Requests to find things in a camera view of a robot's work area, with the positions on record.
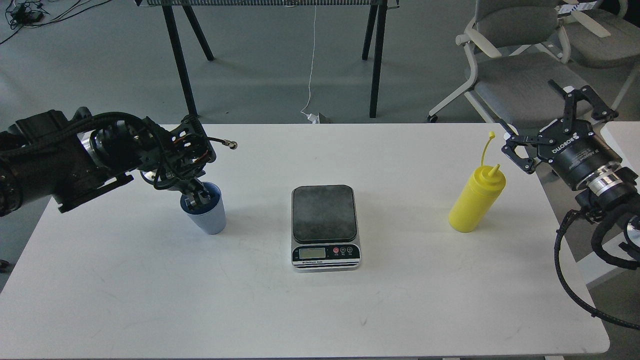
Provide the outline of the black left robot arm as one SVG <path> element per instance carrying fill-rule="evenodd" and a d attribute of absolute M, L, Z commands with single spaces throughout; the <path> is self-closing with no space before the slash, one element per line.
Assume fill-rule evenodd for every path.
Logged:
<path fill-rule="evenodd" d="M 238 146 L 208 136 L 193 115 L 172 130 L 149 117 L 86 107 L 70 120 L 57 110 L 23 118 L 1 132 L 1 215 L 47 196 L 64 214 L 132 182 L 133 171 L 157 191 L 180 192 L 188 214 L 204 214 L 221 202 L 201 181 L 217 159 L 212 142 Z"/>

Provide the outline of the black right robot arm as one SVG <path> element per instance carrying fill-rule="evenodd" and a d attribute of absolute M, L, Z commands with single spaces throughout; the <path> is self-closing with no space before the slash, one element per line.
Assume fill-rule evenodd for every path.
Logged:
<path fill-rule="evenodd" d="M 618 112 L 608 107 L 592 87 L 575 89 L 560 87 L 554 80 L 548 84 L 564 99 L 562 117 L 551 121 L 535 136 L 514 132 L 500 120 L 505 129 L 502 152 L 527 174 L 542 164 L 551 169 L 572 190 L 580 209 L 569 210 L 557 230 L 554 243 L 554 265 L 558 280 L 567 295 L 591 316 L 611 324 L 638 330 L 638 324 L 624 321 L 587 304 L 569 287 L 560 266 L 562 238 L 576 219 L 597 224 L 590 246 L 606 264 L 635 271 L 639 268 L 639 193 L 638 174 L 622 166 L 618 155 L 594 131 L 587 120 L 578 119 L 579 101 L 592 105 L 592 118 L 602 123 L 612 121 Z"/>

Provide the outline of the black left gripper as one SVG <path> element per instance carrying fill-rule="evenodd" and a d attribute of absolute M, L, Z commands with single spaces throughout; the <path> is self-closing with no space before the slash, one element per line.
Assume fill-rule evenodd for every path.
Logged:
<path fill-rule="evenodd" d="M 208 136 L 194 115 L 185 116 L 171 131 L 157 126 L 151 136 L 158 150 L 152 153 L 150 165 L 139 169 L 144 181 L 158 191 L 181 191 L 181 207 L 187 214 L 195 215 L 199 207 L 211 206 L 215 197 L 199 181 L 206 164 L 217 159 L 211 144 L 219 142 L 235 150 L 238 143 Z"/>

